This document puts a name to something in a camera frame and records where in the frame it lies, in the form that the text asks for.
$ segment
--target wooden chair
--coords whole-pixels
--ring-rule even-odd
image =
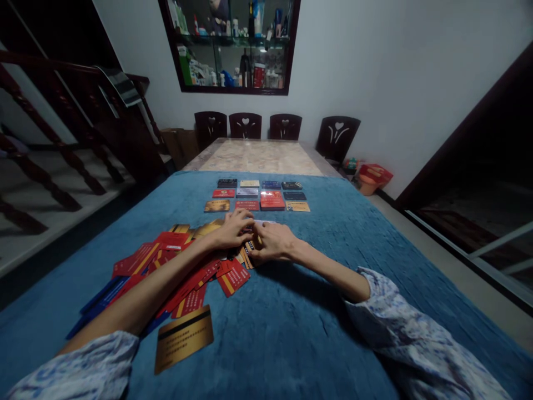
[[[228,116],[216,111],[203,111],[194,115],[198,132],[198,147],[204,151],[219,137],[228,137]]]
[[[293,114],[276,114],[270,117],[270,139],[298,140],[301,117]]]
[[[361,121],[350,117],[326,117],[322,120],[316,143],[318,151],[328,162],[340,168],[359,129]]]
[[[234,139],[261,139],[263,118],[253,113],[237,113],[229,116],[229,127]]]

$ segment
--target marble tabletop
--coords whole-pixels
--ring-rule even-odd
[[[309,143],[230,138],[216,139],[183,171],[341,176]]]

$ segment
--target black card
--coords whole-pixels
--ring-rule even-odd
[[[283,190],[302,190],[300,182],[282,182],[281,187]]]
[[[237,180],[236,179],[219,179],[218,180],[218,188],[229,188],[229,187],[237,187]]]
[[[283,196],[285,196],[285,200],[307,200],[302,192],[283,192]]]

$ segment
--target towel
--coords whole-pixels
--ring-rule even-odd
[[[111,82],[126,107],[135,106],[141,101],[135,85],[120,69],[95,67],[102,71]]]

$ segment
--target blue tablecloth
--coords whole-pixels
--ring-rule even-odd
[[[299,181],[310,213],[257,212],[350,267],[390,277],[407,300],[448,329],[515,398],[532,398],[533,361],[482,314],[348,181],[235,172],[171,176],[121,219],[0,314],[0,394],[64,345],[79,310],[109,280],[112,265],[175,223],[200,226],[220,178]],[[235,199],[231,200],[232,209]],[[226,298],[207,288],[214,343],[158,376],[157,331],[140,345],[128,398],[382,398],[399,396],[347,318],[336,290],[300,266],[273,264]]]

